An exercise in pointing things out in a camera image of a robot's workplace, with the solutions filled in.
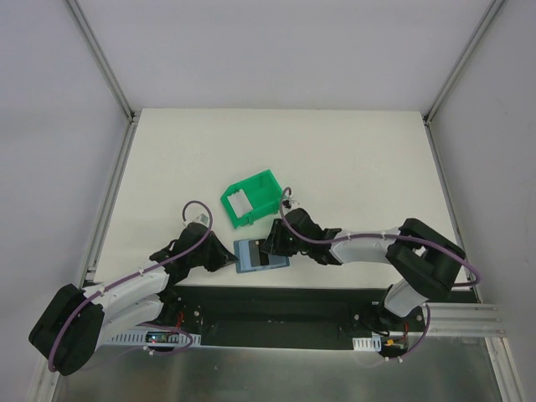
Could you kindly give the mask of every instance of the green box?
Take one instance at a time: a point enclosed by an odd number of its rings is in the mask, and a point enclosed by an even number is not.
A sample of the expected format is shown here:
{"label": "green box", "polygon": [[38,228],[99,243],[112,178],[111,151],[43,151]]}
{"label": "green box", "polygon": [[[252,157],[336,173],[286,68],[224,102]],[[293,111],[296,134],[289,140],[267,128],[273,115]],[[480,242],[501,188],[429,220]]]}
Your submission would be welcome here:
{"label": "green box", "polygon": [[271,170],[230,185],[221,196],[221,202],[235,228],[253,224],[257,219],[275,214],[279,209],[280,199],[281,187]]}

